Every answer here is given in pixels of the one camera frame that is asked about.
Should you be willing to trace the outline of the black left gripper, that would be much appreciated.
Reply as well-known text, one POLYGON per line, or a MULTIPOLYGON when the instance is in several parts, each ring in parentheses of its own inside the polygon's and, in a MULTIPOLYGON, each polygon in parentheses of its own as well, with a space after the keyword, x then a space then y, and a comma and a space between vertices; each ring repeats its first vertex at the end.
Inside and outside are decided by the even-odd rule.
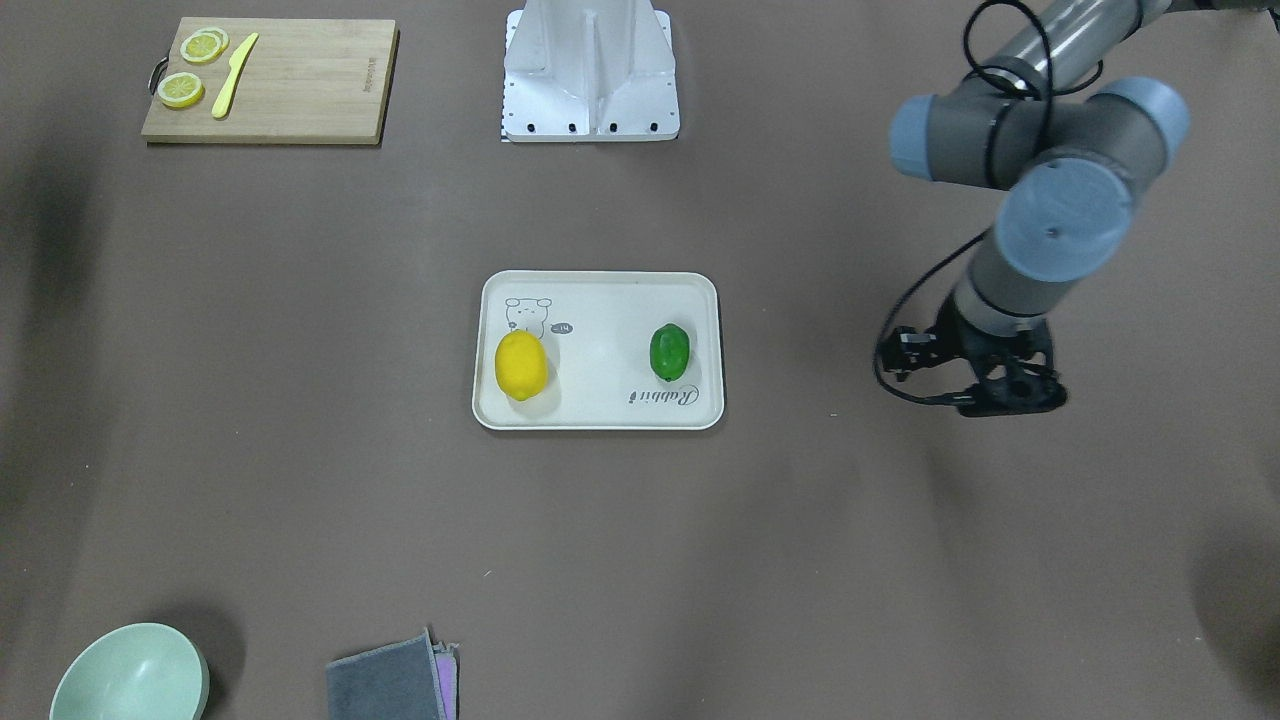
POLYGON ((890 395, 928 407, 951 407, 968 418, 1051 413, 1068 402, 1068 388, 1053 363, 1047 325, 1001 337, 978 331, 952 300, 943 301, 934 324, 924 331, 891 325, 878 338, 878 384, 890 395), (901 383, 915 372, 964 361, 974 380, 965 389, 942 395, 910 395, 886 382, 901 383))

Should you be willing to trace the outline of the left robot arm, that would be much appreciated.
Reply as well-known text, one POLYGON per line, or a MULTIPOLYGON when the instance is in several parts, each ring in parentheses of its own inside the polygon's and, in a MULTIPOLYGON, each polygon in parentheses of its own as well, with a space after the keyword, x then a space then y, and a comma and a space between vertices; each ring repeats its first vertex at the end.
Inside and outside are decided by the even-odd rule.
POLYGON ((963 416, 1050 413, 1068 402, 1048 314, 1117 251, 1144 195, 1190 127, 1171 86, 1133 76, 1100 82, 1106 55, 1183 12, 1258 12, 1275 1, 1056 1, 1010 8, 1027 27, 978 59, 946 95, 910 97, 890 127, 904 176, 998 190, 991 225, 950 254, 968 265, 931 327, 888 311, 870 356, 887 393, 963 416))

